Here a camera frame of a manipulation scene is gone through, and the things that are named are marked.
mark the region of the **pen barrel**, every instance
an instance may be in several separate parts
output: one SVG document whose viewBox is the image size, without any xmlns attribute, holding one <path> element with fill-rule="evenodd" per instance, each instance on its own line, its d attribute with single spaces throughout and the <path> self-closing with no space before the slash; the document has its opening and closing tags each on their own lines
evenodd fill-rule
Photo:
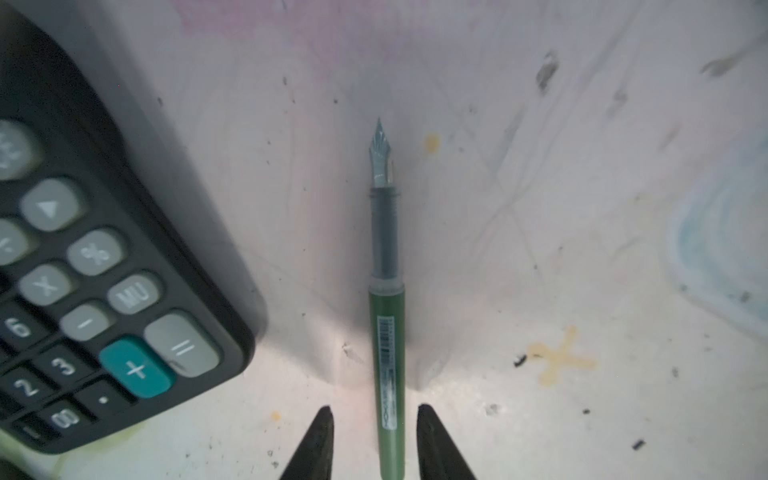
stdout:
<svg viewBox="0 0 768 480">
<path fill-rule="evenodd" d="M 406 470 L 406 295 L 399 290 L 369 293 L 382 480 L 402 480 Z"/>
<path fill-rule="evenodd" d="M 399 276 L 397 248 L 397 197 L 395 187 L 371 189 L 371 239 L 375 278 Z"/>
</svg>

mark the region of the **metal nib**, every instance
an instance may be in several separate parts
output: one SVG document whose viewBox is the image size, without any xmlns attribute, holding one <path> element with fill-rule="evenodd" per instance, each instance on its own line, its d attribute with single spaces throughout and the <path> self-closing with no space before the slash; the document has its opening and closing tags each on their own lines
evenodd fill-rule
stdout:
<svg viewBox="0 0 768 480">
<path fill-rule="evenodd" d="M 392 162 L 389 159 L 389 142 L 384 135 L 382 119 L 376 122 L 376 132 L 373 134 L 371 146 L 368 149 L 373 170 L 373 187 L 386 187 L 393 183 Z"/>
</svg>

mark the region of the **pink stain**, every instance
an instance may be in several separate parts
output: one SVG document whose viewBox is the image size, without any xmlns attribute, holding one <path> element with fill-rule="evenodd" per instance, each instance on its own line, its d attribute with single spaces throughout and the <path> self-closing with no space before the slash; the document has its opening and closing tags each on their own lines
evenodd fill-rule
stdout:
<svg viewBox="0 0 768 480">
<path fill-rule="evenodd" d="M 169 0 L 187 35 L 250 38 L 271 30 L 305 45 L 326 61 L 376 56 L 385 61 L 429 36 L 431 0 Z M 470 8 L 498 7 L 502 0 L 465 0 Z M 469 19 L 474 31 L 477 19 Z"/>
</svg>

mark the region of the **black calculator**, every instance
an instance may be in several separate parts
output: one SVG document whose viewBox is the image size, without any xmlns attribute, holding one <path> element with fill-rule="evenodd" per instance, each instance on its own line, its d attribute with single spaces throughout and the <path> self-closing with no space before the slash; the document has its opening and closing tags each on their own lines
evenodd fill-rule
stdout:
<svg viewBox="0 0 768 480">
<path fill-rule="evenodd" d="M 7 7 L 0 22 L 0 428 L 62 453 L 242 372 L 257 332 L 67 55 Z"/>
</svg>

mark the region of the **barcode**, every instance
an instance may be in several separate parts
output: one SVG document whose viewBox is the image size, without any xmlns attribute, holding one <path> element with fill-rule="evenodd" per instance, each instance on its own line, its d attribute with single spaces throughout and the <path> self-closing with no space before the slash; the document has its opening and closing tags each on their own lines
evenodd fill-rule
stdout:
<svg viewBox="0 0 768 480">
<path fill-rule="evenodd" d="M 395 372 L 395 317 L 379 316 L 379 391 L 382 404 L 382 427 L 397 430 L 397 377 Z"/>
</svg>

